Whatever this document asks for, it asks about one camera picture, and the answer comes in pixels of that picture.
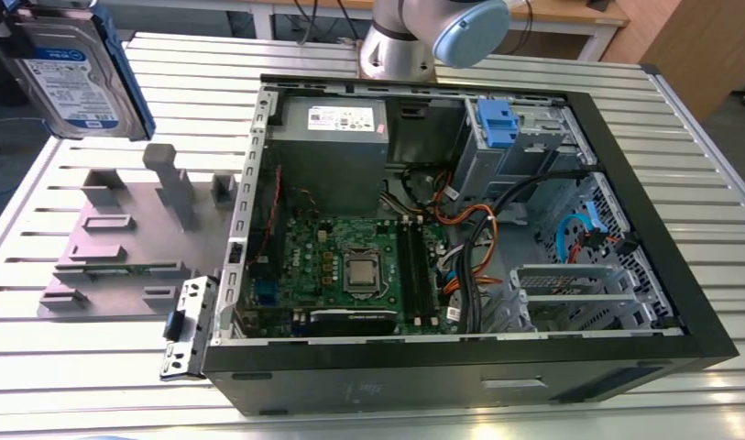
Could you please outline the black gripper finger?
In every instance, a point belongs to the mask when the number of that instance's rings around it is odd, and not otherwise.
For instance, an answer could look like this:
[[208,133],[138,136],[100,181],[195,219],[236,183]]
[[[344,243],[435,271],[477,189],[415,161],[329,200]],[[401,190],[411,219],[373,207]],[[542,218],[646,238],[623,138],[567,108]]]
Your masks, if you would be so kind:
[[21,28],[21,19],[14,10],[0,8],[0,56],[6,59],[29,59],[34,45]]

